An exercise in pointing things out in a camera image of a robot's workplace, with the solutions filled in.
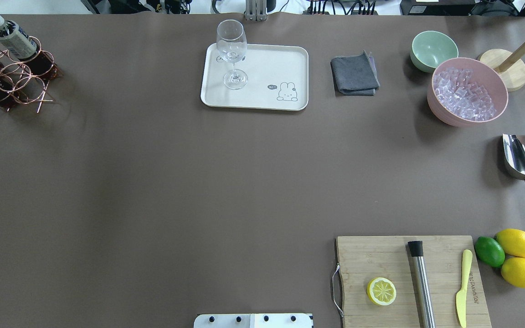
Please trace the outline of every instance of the wine glass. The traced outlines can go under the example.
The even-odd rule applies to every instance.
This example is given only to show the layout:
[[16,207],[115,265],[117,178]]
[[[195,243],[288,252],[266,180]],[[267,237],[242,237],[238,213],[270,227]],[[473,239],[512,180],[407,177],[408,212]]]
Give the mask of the wine glass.
[[248,77],[244,71],[236,69],[235,65],[246,54],[244,27],[239,21],[227,19],[218,25],[216,33],[216,47],[220,56],[232,63],[232,69],[224,75],[224,84],[232,90],[241,89],[248,83]]

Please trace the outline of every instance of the green lime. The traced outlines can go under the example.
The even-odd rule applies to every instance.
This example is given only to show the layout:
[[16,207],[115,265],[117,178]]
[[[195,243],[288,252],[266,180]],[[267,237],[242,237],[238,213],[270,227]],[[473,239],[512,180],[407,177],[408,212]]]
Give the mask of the green lime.
[[475,242],[475,253],[481,262],[488,266],[499,268],[506,259],[502,246],[493,238],[479,237]]

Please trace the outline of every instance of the cutting board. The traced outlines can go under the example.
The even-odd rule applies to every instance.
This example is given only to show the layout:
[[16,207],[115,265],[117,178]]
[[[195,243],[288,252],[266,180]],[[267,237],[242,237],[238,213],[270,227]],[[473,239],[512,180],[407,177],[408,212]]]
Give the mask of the cutting board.
[[[339,236],[344,328],[420,328],[417,283],[408,241],[422,241],[437,328],[460,328],[455,295],[461,288],[464,249],[473,252],[467,289],[467,327],[490,328],[491,321],[471,236]],[[366,294],[376,277],[390,279],[396,300],[382,307]]]

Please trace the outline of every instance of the gray tabletop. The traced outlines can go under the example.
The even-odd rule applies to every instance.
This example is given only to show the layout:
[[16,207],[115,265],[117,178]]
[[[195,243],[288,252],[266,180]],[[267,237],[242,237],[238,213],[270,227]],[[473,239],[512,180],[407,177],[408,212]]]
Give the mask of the gray tabletop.
[[[57,104],[0,111],[0,327],[191,327],[199,313],[313,313],[340,325],[340,235],[525,230],[502,133],[525,134],[525,87],[474,128],[439,121],[412,38],[461,56],[514,50],[525,18],[301,16],[248,41],[309,52],[300,112],[200,101],[215,27],[242,15],[9,16],[65,76]],[[334,90],[329,61],[371,51],[375,97]],[[525,327],[525,289],[481,266],[494,327]]]

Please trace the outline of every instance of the bottle label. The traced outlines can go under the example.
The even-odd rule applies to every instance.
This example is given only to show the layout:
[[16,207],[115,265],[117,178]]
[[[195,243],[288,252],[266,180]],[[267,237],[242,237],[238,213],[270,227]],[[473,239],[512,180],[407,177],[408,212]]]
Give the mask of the bottle label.
[[33,56],[37,51],[37,45],[34,40],[31,40],[23,29],[15,22],[14,29],[10,35],[0,37],[0,42],[9,52],[16,56],[19,60],[24,60]]

